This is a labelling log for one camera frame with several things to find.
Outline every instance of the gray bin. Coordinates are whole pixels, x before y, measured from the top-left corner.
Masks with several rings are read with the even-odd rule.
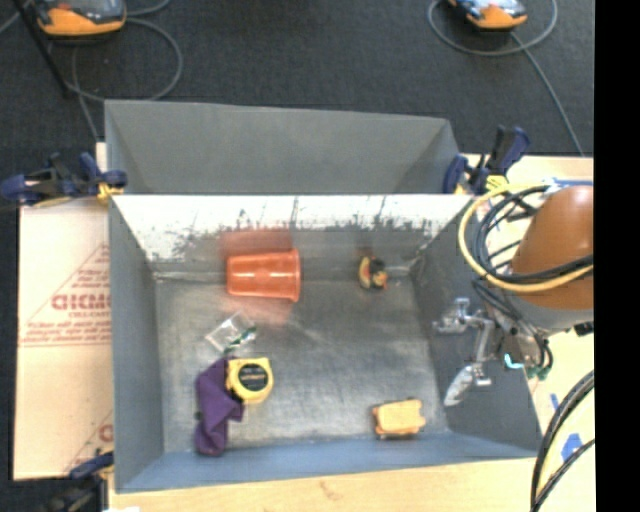
[[[522,372],[489,364],[492,386],[442,406],[475,333],[432,322],[455,297],[479,306],[456,249],[467,200],[430,190],[455,154],[446,121],[108,102],[107,128],[110,167],[131,176],[109,212],[118,492],[535,456]],[[300,251],[295,304],[226,293],[224,241],[265,232]],[[382,292],[358,285],[367,252],[388,265]],[[207,457],[194,380],[219,357],[204,335],[239,309],[275,386]],[[377,439],[371,408],[408,397],[423,431]]]

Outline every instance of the table surface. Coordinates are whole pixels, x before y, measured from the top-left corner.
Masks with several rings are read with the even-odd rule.
[[[478,156],[467,155],[473,165]],[[590,158],[525,156],[509,171],[511,182],[537,183],[548,177],[592,179]],[[532,396],[543,428],[577,380],[594,367],[594,335],[563,333],[551,340],[554,369],[532,385]],[[587,407],[571,432],[584,441],[595,435],[595,411]],[[513,512],[529,510],[535,460],[517,459],[401,469],[377,473],[300,478],[115,494],[115,510],[136,507],[142,512],[174,511],[456,511]],[[589,450],[565,475],[547,501],[546,510],[595,511],[595,449]]]

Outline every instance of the bin floor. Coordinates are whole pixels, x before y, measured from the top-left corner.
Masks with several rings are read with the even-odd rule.
[[[268,357],[274,388],[230,422],[228,448],[373,436],[372,407],[409,397],[423,401],[425,432],[446,429],[409,277],[384,291],[304,281],[296,304],[232,297],[218,283],[157,280],[156,301],[167,452],[192,449],[194,381],[220,357],[204,337],[240,309],[258,330],[238,355]]]

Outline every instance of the blue clamp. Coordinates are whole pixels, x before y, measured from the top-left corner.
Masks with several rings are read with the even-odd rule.
[[[109,507],[109,494],[107,481],[99,472],[112,466],[114,463],[113,452],[98,454],[93,459],[82,463],[72,469],[68,475],[69,480],[77,481],[73,487],[53,497],[44,506],[38,508],[48,512],[78,512],[91,510],[102,512]]]
[[[499,126],[489,159],[485,162],[483,155],[480,162],[471,167],[466,157],[456,155],[445,173],[442,192],[484,194],[491,177],[506,180],[507,171],[522,158],[530,145],[529,137],[522,128],[506,130]]]
[[[87,152],[79,157],[80,172],[72,172],[59,153],[52,154],[42,169],[18,174],[0,183],[2,197],[19,205],[34,206],[47,201],[98,197],[121,192],[127,185],[127,173],[121,170],[101,171]]]

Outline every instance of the small toy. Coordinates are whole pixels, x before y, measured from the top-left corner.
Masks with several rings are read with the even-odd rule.
[[[376,434],[381,438],[417,434],[427,423],[420,414],[421,408],[422,401],[417,398],[390,402],[374,407],[372,412],[377,421]]]
[[[375,256],[365,256],[360,260],[358,279],[363,288],[384,289],[387,287],[388,278],[384,261]]]

